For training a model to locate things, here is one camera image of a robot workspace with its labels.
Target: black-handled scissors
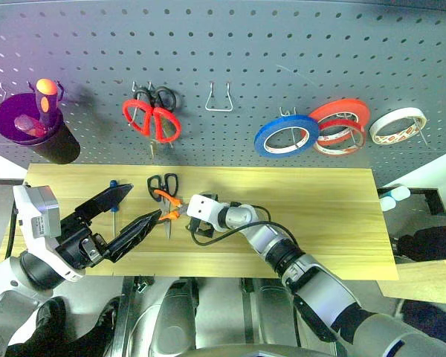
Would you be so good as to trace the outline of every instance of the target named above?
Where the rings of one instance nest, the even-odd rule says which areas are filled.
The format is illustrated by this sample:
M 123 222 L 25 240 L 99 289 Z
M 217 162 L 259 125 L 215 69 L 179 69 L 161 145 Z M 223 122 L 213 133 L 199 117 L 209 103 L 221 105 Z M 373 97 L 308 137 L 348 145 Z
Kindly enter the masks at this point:
M 162 201 L 162 196 L 155 194 L 154 190 L 165 191 L 171 197 L 175 197 L 178 192 L 178 177 L 176 173 L 166 173 L 164 180 L 160 175 L 154 175 L 147 179 L 147 190 L 149 190 L 150 196 L 156 202 Z
M 170 212 L 170 201 L 175 197 L 178 192 L 178 177 L 175 173 L 166 173 L 164 175 L 164 181 L 160 175 L 154 175 L 147 179 L 147 190 L 149 190 L 150 196 L 156 202 L 162 211 L 162 216 L 166 216 Z M 172 226 L 170 219 L 166 219 L 164 222 L 165 235 L 167 240 L 170 239 L 172 233 Z
M 175 93 L 164 86 L 157 87 L 153 91 L 150 91 L 145 87 L 137 88 L 134 92 L 134 99 L 143 100 L 141 95 L 146 97 L 145 101 L 150 104 L 151 107 L 164 108 L 169 112 L 173 112 L 177 106 L 177 97 L 175 96 Z

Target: gray robot arm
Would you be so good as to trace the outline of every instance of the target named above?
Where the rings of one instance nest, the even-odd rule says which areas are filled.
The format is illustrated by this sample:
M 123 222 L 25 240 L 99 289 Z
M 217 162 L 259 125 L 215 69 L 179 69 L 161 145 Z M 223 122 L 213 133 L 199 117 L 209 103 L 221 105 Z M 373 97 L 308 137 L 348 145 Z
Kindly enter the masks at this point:
M 153 229 L 159 210 L 135 219 L 109 244 L 91 231 L 91 220 L 117 205 L 131 189 L 131 184 L 107 188 L 60 220 L 58 202 L 48 186 L 13 188 L 28 250 L 0 263 L 0 356 L 56 286 L 79 280 L 86 268 L 104 259 L 117 262 Z
M 212 224 L 217 231 L 258 222 L 250 205 L 230 207 L 194 195 L 187 215 Z M 327 268 L 302 251 L 284 230 L 269 224 L 241 230 L 257 254 L 281 278 L 294 305 L 322 341 L 342 343 L 353 356 L 446 356 L 446 344 L 388 315 L 368 312 Z

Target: pliers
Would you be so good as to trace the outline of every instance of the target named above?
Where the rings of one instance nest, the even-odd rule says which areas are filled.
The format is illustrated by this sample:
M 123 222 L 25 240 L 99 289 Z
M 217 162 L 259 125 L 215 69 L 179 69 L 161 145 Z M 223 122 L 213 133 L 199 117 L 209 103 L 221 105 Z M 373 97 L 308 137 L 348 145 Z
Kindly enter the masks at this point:
M 154 190 L 154 193 L 164 197 L 165 199 L 168 199 L 171 205 L 174 205 L 177 207 L 176 210 L 173 210 L 173 211 L 169 212 L 168 214 L 166 214 L 165 216 L 162 216 L 161 218 L 159 218 L 158 219 L 159 221 L 164 221 L 166 219 L 174 220 L 174 219 L 177 219 L 178 217 L 180 217 L 182 214 L 187 214 L 188 205 L 184 204 L 184 202 L 181 199 L 177 199 L 162 190 Z

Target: orange tool handle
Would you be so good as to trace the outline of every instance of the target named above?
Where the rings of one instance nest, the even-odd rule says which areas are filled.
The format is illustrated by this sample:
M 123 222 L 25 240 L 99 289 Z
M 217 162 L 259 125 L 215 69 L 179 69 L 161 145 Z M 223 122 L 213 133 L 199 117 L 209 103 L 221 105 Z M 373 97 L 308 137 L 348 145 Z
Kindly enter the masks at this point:
M 35 102 L 40 120 L 46 126 L 51 125 L 51 116 L 58 105 L 58 87 L 52 80 L 42 78 L 36 82 Z
M 142 126 L 138 126 L 132 116 L 129 114 L 129 108 L 139 108 L 144 112 Z M 137 99 L 128 99 L 123 103 L 122 113 L 126 117 L 127 121 L 132 125 L 132 127 L 137 130 L 143 136 L 150 135 L 150 119 L 152 117 L 153 108 L 148 103 Z
M 169 112 L 164 108 L 154 108 L 153 111 L 154 119 L 155 119 L 155 138 L 159 143 L 170 143 L 175 141 L 181 133 L 181 125 L 180 121 L 178 121 L 177 117 L 174 116 L 173 113 Z M 162 122 L 161 118 L 167 119 L 172 125 L 175 127 L 175 134 L 166 138 L 162 134 L 164 131 L 162 130 Z
M 171 195 L 169 195 L 167 192 L 162 191 L 162 190 L 154 190 L 154 193 L 157 193 L 158 195 L 168 199 L 170 201 L 170 203 L 176 207 L 180 207 L 182 206 L 183 202 L 181 201 L 181 199 L 176 199 L 175 197 L 172 197 Z
M 178 210 L 173 210 L 172 212 L 170 212 L 169 214 L 166 214 L 165 216 L 162 216 L 158 220 L 163 221 L 165 219 L 177 219 L 179 216 L 180 216 L 180 213 L 178 212 Z

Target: black cable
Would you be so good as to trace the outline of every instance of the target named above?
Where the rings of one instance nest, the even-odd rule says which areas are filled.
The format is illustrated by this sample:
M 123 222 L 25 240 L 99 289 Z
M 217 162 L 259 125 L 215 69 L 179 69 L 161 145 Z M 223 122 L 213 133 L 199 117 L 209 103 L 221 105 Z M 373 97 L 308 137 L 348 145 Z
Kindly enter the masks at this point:
M 263 206 L 255 206 L 252 205 L 254 208 L 257 208 L 258 210 L 263 210 L 268 215 L 268 221 L 271 221 L 271 214 L 269 213 L 269 210 L 267 208 L 264 208 Z
M 13 200 L 12 215 L 10 218 L 10 231 L 8 232 L 8 244 L 7 251 L 5 252 L 5 259 L 10 258 L 10 256 L 12 255 L 13 243 L 15 242 L 16 214 L 16 203 L 15 200 Z
M 191 236 L 192 236 L 192 240 L 193 242 L 195 242 L 195 244 L 200 245 L 200 246 L 206 246 L 206 245 L 211 245 L 214 244 L 216 242 L 219 242 L 220 240 L 223 240 L 225 238 L 227 238 L 228 236 L 230 236 L 231 234 L 235 234 L 236 232 L 239 232 L 243 229 L 249 228 L 249 227 L 253 227 L 255 225 L 273 225 L 274 227 L 278 227 L 280 229 L 282 229 L 294 242 L 295 245 L 297 244 L 296 238 L 294 237 L 294 235 L 291 233 L 290 230 L 288 230 L 286 227 L 284 227 L 283 225 L 276 223 L 276 222 L 270 222 L 270 221 L 259 221 L 259 222 L 252 222 L 252 223 L 248 223 L 246 225 L 242 225 L 241 227 L 235 228 L 232 231 L 229 231 L 225 234 L 222 234 L 220 237 L 217 237 L 215 239 L 209 240 L 208 242 L 200 242 L 196 239 L 195 237 L 195 233 L 194 232 L 190 232 Z
M 292 310 L 293 310 L 293 313 L 294 313 L 294 331 L 296 332 L 296 343 L 297 343 L 298 347 L 301 347 L 300 336 L 299 336 L 299 324 L 297 323 L 297 310 L 296 310 L 296 307 L 293 306 Z

